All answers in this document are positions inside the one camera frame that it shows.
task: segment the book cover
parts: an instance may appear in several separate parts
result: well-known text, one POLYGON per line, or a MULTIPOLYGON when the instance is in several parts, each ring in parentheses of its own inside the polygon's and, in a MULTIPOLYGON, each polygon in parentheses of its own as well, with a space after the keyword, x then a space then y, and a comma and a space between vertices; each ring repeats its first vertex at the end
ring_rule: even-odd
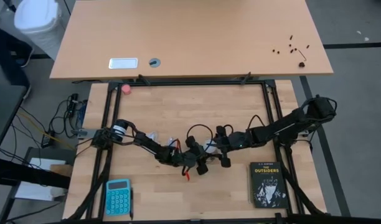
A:
POLYGON ((279 162, 252 162, 252 195, 256 208, 288 208, 279 162))

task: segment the wooden table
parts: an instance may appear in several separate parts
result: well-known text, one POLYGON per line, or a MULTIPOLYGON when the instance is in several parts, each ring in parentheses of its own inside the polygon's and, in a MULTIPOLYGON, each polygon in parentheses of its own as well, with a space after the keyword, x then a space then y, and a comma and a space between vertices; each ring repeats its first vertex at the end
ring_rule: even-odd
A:
POLYGON ((248 72, 333 73, 305 0, 76 1, 50 77, 236 77, 248 72), (111 58, 137 58, 138 67, 112 70, 111 58), (152 58, 161 65, 150 67, 152 58), (300 62, 306 66, 300 68, 300 62))
MULTIPOLYGON (((287 80, 276 81, 276 85, 283 114, 286 115, 298 107, 294 90, 287 80)), ((92 85, 85 128, 100 128, 107 86, 92 85)), ((167 144, 170 137, 184 142, 187 130, 197 123, 212 129, 217 125, 231 124, 235 130, 244 131, 254 114, 259 114, 263 122, 268 123, 260 85, 155 86, 133 87, 132 94, 123 95, 118 118, 132 121, 145 133, 157 132, 158 141, 167 144)), ((252 124, 259 125, 257 119, 252 124)), ((208 130, 200 127, 191 134, 199 142, 210 137, 208 130)), ((79 146, 78 151, 86 148, 87 144, 79 146)), ((308 144, 298 142, 292 148, 299 185, 317 208, 325 211, 308 144)), ((90 188, 95 155, 96 150, 90 148, 76 158, 64 218, 75 211, 90 188)), ((188 182, 181 176, 180 167, 162 165, 140 147, 114 146, 110 179, 131 179, 134 220, 266 218, 274 217, 276 212, 286 215, 284 209, 255 209, 248 198, 248 165, 250 162, 275 161, 272 142, 264 147, 231 152, 228 156, 232 160, 231 168, 225 169, 219 161, 214 161, 209 164, 209 172, 205 175, 199 176, 196 169, 191 169, 188 182)), ((296 211, 293 191, 289 194, 296 211)), ((99 196, 95 197, 94 216, 99 196)), ((105 217, 104 220, 129 220, 129 216, 105 217)))

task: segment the pen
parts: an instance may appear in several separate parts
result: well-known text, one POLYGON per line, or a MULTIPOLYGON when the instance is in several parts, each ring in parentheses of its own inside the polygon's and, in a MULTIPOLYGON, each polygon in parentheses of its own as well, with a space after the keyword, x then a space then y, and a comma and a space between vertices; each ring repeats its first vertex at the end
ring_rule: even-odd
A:
POLYGON ((131 208, 129 210, 129 216, 131 217, 131 221, 134 218, 134 192, 133 188, 131 188, 131 208))

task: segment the blue calculator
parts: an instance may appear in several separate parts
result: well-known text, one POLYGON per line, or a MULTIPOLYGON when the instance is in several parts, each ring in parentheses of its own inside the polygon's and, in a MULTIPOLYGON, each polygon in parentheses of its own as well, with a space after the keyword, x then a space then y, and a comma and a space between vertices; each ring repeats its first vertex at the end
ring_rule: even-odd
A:
POLYGON ((106 183, 106 214, 127 215, 131 210, 129 179, 109 180, 106 183))

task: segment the yellow cable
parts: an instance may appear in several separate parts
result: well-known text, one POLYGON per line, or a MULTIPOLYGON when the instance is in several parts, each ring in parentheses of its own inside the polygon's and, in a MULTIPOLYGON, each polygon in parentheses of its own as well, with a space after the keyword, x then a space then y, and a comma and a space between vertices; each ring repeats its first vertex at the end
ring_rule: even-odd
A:
POLYGON ((44 134, 45 136, 48 136, 49 138, 57 141, 57 142, 60 142, 64 145, 66 145, 67 147, 73 149, 73 150, 76 150, 73 146, 69 145, 67 142, 63 141, 63 140, 60 140, 60 139, 57 139, 55 137, 52 137, 51 135, 45 133, 43 130, 41 130, 37 125, 34 124, 34 122, 28 117, 26 116, 25 114, 22 114, 21 112, 17 112, 19 115, 21 115, 23 118, 25 118, 26 120, 28 120, 30 122, 31 125, 33 125, 39 132, 41 132, 42 134, 44 134))

